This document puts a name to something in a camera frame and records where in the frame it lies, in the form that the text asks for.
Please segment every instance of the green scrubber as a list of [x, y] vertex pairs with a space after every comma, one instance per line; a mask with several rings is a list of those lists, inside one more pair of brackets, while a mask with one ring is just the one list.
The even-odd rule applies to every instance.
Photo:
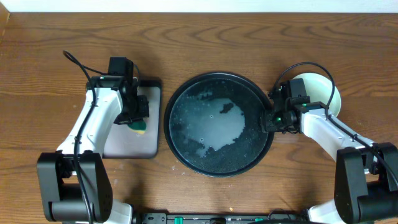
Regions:
[[147, 124], [144, 120], [135, 121], [131, 124], [128, 124], [129, 128], [132, 129], [135, 133], [145, 134], [145, 130], [147, 129]]

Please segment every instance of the wood grain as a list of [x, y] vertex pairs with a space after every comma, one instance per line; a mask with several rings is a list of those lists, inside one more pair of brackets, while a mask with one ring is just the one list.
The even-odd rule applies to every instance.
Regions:
[[[64, 49], [102, 71], [109, 56], [126, 56], [143, 75], [161, 78], [163, 112], [200, 73], [239, 73], [267, 91], [289, 65], [314, 61], [336, 80], [343, 122], [398, 144], [396, 14], [15, 13], [0, 48], [2, 222], [46, 223], [36, 161], [65, 139], [85, 97], [85, 77]], [[301, 72], [320, 71], [298, 68], [286, 78]], [[333, 198], [335, 163], [302, 135], [276, 134], [258, 166], [224, 179], [179, 163], [163, 130], [159, 144], [154, 159], [104, 160], [114, 196], [141, 211], [300, 211]]]

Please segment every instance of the wire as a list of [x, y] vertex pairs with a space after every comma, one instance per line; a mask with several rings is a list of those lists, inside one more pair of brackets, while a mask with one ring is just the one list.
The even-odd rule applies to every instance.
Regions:
[[290, 128], [287, 127], [285, 129], [282, 130], [282, 134], [286, 134], [286, 132], [290, 133], [290, 134], [297, 134], [299, 133], [299, 131], [295, 130], [294, 128]]
[[271, 220], [271, 216], [274, 214], [274, 212], [275, 212], [276, 210], [281, 210], [281, 211], [283, 211], [283, 212], [288, 216], [289, 220], [292, 219], [292, 218], [290, 217], [290, 215], [286, 212], [286, 210], [284, 210], [284, 209], [282, 209], [282, 208], [275, 208], [275, 209], [273, 209], [273, 210], [268, 214], [268, 220]]
[[295, 65], [290, 66], [290, 67], [287, 68], [284, 72], [282, 72], [282, 74], [279, 75], [279, 77], [278, 77], [278, 79], [276, 80], [274, 86], [272, 87], [272, 90], [271, 90], [270, 93], [273, 94], [273, 93], [275, 92], [275, 90], [276, 90], [276, 88], [277, 88], [277, 86], [278, 86], [279, 81], [282, 79], [282, 77], [283, 77], [288, 71], [290, 71], [291, 69], [293, 69], [293, 68], [295, 68], [295, 67], [298, 67], [298, 66], [300, 66], [300, 65], [314, 65], [314, 66], [316, 66], [316, 67], [322, 69], [322, 70], [323, 70], [324, 72], [326, 72], [326, 74], [329, 76], [329, 79], [330, 79], [330, 81], [331, 81], [331, 95], [330, 95], [330, 98], [329, 98], [329, 100], [328, 100], [328, 103], [326, 104], [326, 109], [325, 109], [325, 114], [328, 114], [329, 105], [330, 105], [330, 103], [331, 103], [331, 100], [333, 99], [333, 95], [335, 94], [335, 81], [333, 80], [333, 77], [331, 76], [330, 72], [329, 72], [327, 69], [325, 69], [323, 66], [321, 66], [320, 64], [318, 64], [318, 63], [315, 63], [315, 62], [300, 62], [300, 63], [297, 63], [297, 64], [295, 64]]
[[100, 71], [97, 71], [97, 70], [95, 70], [95, 69], [89, 68], [89, 67], [87, 67], [87, 66], [85, 66], [85, 65], [82, 65], [82, 64], [81, 64], [78, 60], [76, 60], [76, 58], [75, 58], [71, 53], [69, 53], [68, 51], [64, 50], [63, 52], [64, 52], [63, 55], [64, 55], [67, 59], [69, 59], [69, 61], [71, 61], [71, 62], [77, 64], [80, 68], [83, 67], [83, 68], [85, 68], [85, 69], [87, 69], [87, 70], [90, 70], [90, 71], [92, 71], [92, 72], [95, 72], [95, 73], [98, 73], [98, 74], [101, 74], [101, 75], [107, 75], [107, 73], [100, 72]]
[[88, 196], [87, 196], [85, 185], [83, 183], [83, 179], [81, 178], [81, 167], [79, 165], [79, 160], [78, 160], [78, 151], [79, 151], [81, 134], [86, 126], [88, 119], [90, 118], [90, 116], [95, 108], [96, 93], [95, 93], [93, 83], [91, 82], [91, 78], [85, 69], [86, 67], [83, 66], [71, 53], [67, 52], [66, 50], [63, 51], [63, 54], [67, 59], [69, 59], [73, 63], [77, 64], [83, 70], [83, 72], [86, 75], [86, 78], [88, 80], [88, 83], [90, 85], [90, 88], [93, 91], [93, 101], [91, 102], [91, 107], [90, 107], [85, 119], [83, 120], [83, 122], [79, 128], [79, 131], [77, 132], [77, 136], [75, 137], [74, 150], [73, 150], [73, 161], [74, 161], [74, 165], [75, 165], [76, 176], [77, 176], [77, 179], [78, 179], [79, 185], [80, 185], [81, 196], [86, 205], [87, 214], [88, 214], [88, 223], [92, 224], [93, 223], [93, 213], [90, 208], [90, 202], [88, 201]]
[[282, 79], [282, 77], [283, 77], [288, 71], [290, 71], [291, 69], [293, 69], [293, 68], [295, 68], [295, 67], [298, 67], [298, 66], [300, 66], [300, 65], [314, 65], [314, 66], [316, 66], [316, 67], [321, 68], [321, 69], [329, 76], [329, 79], [330, 79], [330, 81], [331, 81], [331, 94], [330, 94], [328, 103], [326, 104], [326, 108], [325, 108], [326, 119], [329, 119], [330, 122], [331, 122], [332, 124], [334, 124], [337, 128], [339, 128], [340, 130], [342, 130], [344, 133], [346, 133], [346, 134], [347, 134], [349, 137], [351, 137], [353, 140], [356, 140], [357, 142], [359, 142], [360, 144], [362, 144], [366, 149], [370, 150], [371, 153], [377, 158], [377, 161], [379, 161], [380, 164], [385, 168], [385, 170], [386, 170], [388, 173], [390, 173], [390, 175], [391, 175], [391, 177], [392, 177], [394, 183], [396, 184], [396, 186], [397, 186], [397, 188], [398, 188], [398, 178], [396, 177], [396, 175], [394, 174], [394, 172], [392, 171], [392, 169], [391, 169], [391, 167], [388, 165], [388, 163], [386, 163], [385, 160], [379, 155], [379, 153], [376, 152], [375, 150], [373, 150], [373, 148], [372, 148], [371, 146], [367, 145], [364, 141], [360, 140], [360, 139], [358, 138], [358, 135], [357, 135], [357, 134], [352, 134], [352, 133], [350, 133], [350, 132], [347, 131], [345, 128], [343, 128], [342, 126], [340, 126], [338, 123], [336, 123], [336, 121], [334, 121], [333, 118], [331, 117], [331, 115], [329, 114], [328, 109], [329, 109], [331, 100], [333, 99], [333, 95], [335, 94], [335, 81], [334, 81], [332, 75], [330, 74], [330, 72], [329, 72], [327, 69], [325, 69], [323, 66], [321, 66], [321, 65], [319, 65], [319, 64], [317, 64], [317, 63], [315, 63], [315, 62], [301, 62], [301, 63], [297, 63], [297, 64], [295, 64], [295, 65], [290, 66], [288, 69], [286, 69], [284, 72], [282, 72], [282, 74], [279, 75], [278, 79], [276, 80], [276, 82], [275, 82], [275, 84], [274, 84], [274, 86], [272, 87], [272, 90], [271, 90], [271, 92], [270, 92], [270, 93], [271, 93], [271, 96], [272, 96], [272, 94], [275, 92], [275, 90], [276, 90], [276, 88], [277, 88], [277, 86], [278, 86], [278, 83], [280, 82], [280, 80]]
[[286, 100], [285, 100], [285, 112], [287, 111], [287, 102], [289, 101], [289, 100], [291, 100], [292, 98], [291, 97], [288, 97], [288, 98], [286, 98]]

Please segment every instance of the white wall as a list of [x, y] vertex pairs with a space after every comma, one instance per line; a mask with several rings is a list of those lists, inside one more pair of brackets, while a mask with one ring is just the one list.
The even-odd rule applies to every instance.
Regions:
[[10, 12], [398, 12], [398, 0], [0, 0]]

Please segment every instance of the white liquid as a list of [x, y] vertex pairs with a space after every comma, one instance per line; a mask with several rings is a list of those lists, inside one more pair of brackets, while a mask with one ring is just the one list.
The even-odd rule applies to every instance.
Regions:
[[[189, 110], [181, 113], [181, 117], [174, 118], [177, 124], [181, 124], [182, 133], [185, 135], [184, 144], [188, 140], [195, 140], [204, 147], [196, 149], [200, 157], [206, 157], [209, 148], [214, 151], [233, 144], [244, 129], [244, 115], [242, 110], [230, 99], [201, 100], [203, 96], [211, 96], [211, 92], [201, 93], [197, 96], [181, 96], [180, 108]], [[224, 105], [233, 105], [226, 113], [220, 113]]]

